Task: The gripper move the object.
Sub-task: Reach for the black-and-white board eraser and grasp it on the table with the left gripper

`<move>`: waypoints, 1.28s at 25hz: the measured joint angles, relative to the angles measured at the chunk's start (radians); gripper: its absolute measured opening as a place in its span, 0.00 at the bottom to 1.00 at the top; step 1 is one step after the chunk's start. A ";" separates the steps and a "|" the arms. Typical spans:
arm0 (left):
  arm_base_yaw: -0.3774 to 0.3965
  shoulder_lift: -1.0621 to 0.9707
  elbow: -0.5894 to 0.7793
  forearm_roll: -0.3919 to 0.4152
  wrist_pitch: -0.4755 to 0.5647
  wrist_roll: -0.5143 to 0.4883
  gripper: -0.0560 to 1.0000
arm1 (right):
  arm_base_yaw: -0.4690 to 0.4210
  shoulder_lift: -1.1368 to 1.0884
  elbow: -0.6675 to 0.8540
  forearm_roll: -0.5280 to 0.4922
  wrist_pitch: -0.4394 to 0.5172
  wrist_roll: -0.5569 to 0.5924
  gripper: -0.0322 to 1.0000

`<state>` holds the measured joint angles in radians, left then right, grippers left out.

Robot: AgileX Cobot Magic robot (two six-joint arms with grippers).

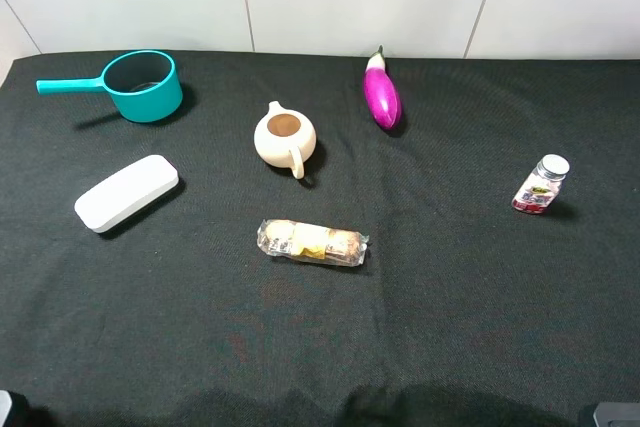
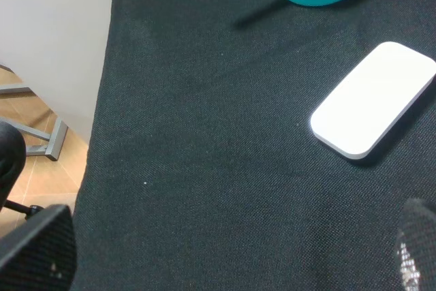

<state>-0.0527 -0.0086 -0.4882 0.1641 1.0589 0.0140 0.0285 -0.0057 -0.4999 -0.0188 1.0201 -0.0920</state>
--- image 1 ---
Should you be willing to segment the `grey robot base right corner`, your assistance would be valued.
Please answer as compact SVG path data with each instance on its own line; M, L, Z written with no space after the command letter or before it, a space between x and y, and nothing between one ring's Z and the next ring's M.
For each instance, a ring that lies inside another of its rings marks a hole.
M640 404L601 402L593 412L596 427L640 427Z

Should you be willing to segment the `grey robot base left corner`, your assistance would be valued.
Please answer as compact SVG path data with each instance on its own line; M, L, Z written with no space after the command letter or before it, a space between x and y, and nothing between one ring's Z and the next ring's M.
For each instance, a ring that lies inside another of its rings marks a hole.
M11 394L7 391L0 391L0 427L8 427L10 425L13 409L13 400Z

